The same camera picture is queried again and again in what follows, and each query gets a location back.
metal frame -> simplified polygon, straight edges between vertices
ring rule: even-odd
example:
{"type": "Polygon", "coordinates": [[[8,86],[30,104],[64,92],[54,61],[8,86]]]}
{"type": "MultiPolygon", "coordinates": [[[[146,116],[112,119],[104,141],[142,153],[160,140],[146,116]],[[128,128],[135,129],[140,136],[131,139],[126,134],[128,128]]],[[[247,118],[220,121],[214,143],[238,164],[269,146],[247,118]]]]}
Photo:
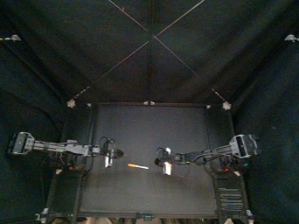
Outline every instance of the metal frame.
{"type": "MultiPolygon", "coordinates": [[[[226,112],[226,116],[229,118],[229,126],[230,126],[230,131],[231,131],[230,135],[234,136],[235,130],[234,130],[234,125],[233,125],[233,121],[231,121],[230,111],[226,112]]],[[[90,119],[88,119],[88,142],[90,143],[91,143],[92,131],[94,131],[94,117],[95,117],[95,109],[92,109],[90,111],[90,119]]],[[[208,147],[211,147],[210,120],[211,120],[210,110],[206,109],[206,130],[207,130],[207,145],[208,145],[208,147]]],[[[76,185],[76,195],[75,195],[76,199],[75,199],[72,212],[71,213],[60,213],[60,212],[52,213],[54,195],[55,195],[55,191],[56,191],[58,184],[59,184],[59,181],[58,181],[59,178],[55,175],[52,182],[51,182],[51,193],[50,193],[50,198],[48,198],[48,202],[47,202],[47,207],[50,208],[50,215],[48,215],[47,223],[51,223],[54,217],[68,217],[68,219],[71,220],[71,223],[75,224],[78,217],[142,218],[144,216],[142,213],[110,213],[110,214],[102,213],[102,212],[82,213],[80,212],[80,196],[82,196],[82,186],[83,186],[83,182],[84,182],[84,171],[80,171],[79,173],[76,173],[76,175],[72,175],[72,177],[79,179],[78,185],[76,185]]],[[[174,219],[175,218],[180,218],[180,219],[182,218],[184,218],[184,219],[219,219],[220,224],[223,224],[226,222],[227,218],[233,218],[237,220],[242,220],[245,223],[249,223],[249,217],[247,217],[249,199],[247,199],[247,192],[246,192],[243,177],[238,178],[238,188],[235,188],[235,189],[239,189],[239,191],[242,193],[243,209],[241,212],[226,212],[226,211],[220,210],[220,207],[222,207],[220,188],[223,188],[223,186],[230,187],[230,184],[233,184],[234,187],[237,187],[237,181],[233,183],[230,181],[230,179],[212,178],[212,182],[214,182],[215,203],[216,203],[215,215],[207,216],[207,215],[199,214],[199,215],[190,215],[190,216],[182,217],[180,215],[176,216],[172,214],[156,213],[156,214],[154,214],[154,217],[174,218],[174,219]]]]}

wire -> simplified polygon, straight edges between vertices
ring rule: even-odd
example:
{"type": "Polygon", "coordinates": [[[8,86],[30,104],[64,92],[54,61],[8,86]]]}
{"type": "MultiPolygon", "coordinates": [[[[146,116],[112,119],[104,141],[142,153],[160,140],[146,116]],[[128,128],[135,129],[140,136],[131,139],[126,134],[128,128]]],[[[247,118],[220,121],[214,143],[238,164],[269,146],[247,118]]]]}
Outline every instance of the wire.
{"type": "Polygon", "coordinates": [[[204,153],[204,154],[200,154],[191,162],[194,163],[194,161],[196,159],[199,159],[202,157],[206,157],[206,156],[212,156],[212,155],[219,155],[219,156],[231,158],[231,155],[227,155],[227,154],[222,154],[222,153],[204,153]]]}

black wall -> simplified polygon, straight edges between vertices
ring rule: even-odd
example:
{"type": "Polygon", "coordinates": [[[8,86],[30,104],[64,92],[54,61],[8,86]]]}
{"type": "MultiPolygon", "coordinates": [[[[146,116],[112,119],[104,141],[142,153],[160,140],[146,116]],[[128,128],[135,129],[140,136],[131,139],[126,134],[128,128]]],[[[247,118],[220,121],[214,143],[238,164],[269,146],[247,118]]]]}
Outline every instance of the black wall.
{"type": "Polygon", "coordinates": [[[15,132],[59,141],[66,108],[24,42],[0,42],[0,222],[31,220],[44,208],[51,172],[43,155],[8,157],[15,132]]]}
{"type": "Polygon", "coordinates": [[[237,101],[238,133],[257,133],[263,154],[253,160],[247,190],[262,223],[299,221],[299,45],[286,43],[237,101]]]}

metal rod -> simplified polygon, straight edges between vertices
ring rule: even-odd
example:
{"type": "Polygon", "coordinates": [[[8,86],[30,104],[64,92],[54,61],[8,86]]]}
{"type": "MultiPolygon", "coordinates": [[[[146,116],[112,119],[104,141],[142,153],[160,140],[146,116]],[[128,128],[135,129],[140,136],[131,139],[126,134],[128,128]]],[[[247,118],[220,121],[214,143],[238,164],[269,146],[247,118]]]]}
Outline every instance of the metal rod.
{"type": "Polygon", "coordinates": [[[212,103],[210,105],[203,103],[168,103],[156,102],[154,105],[146,105],[143,102],[114,102],[114,101],[79,101],[82,103],[91,102],[96,105],[111,105],[111,106],[140,106],[140,107],[184,107],[184,108],[206,108],[207,106],[219,106],[219,104],[212,103]]]}
{"type": "Polygon", "coordinates": [[[154,32],[155,32],[155,0],[148,1],[148,46],[147,46],[147,100],[151,101],[154,76],[154,32]]]}
{"type": "Polygon", "coordinates": [[[187,10],[187,12],[186,13],[183,13],[183,15],[178,18],[178,19],[175,19],[174,20],[174,22],[170,24],[170,25],[167,25],[166,27],[164,27],[164,29],[155,35],[156,37],[160,35],[160,34],[163,34],[172,26],[174,26],[174,24],[176,24],[202,4],[203,4],[203,2],[204,2],[206,0],[202,0],[199,3],[196,3],[192,7],[191,7],[191,9],[190,10],[187,10]]]}
{"type": "Polygon", "coordinates": [[[78,99],[79,96],[139,52],[139,50],[148,44],[148,41],[144,42],[134,52],[131,52],[118,64],[71,98],[72,100],[78,99]]]}
{"type": "Polygon", "coordinates": [[[108,0],[108,1],[118,7],[118,9],[122,11],[122,13],[124,13],[131,18],[131,20],[148,32],[148,30],[143,27],[143,25],[126,12],[126,9],[122,9],[114,1],[111,1],[111,0],[108,0]]]}

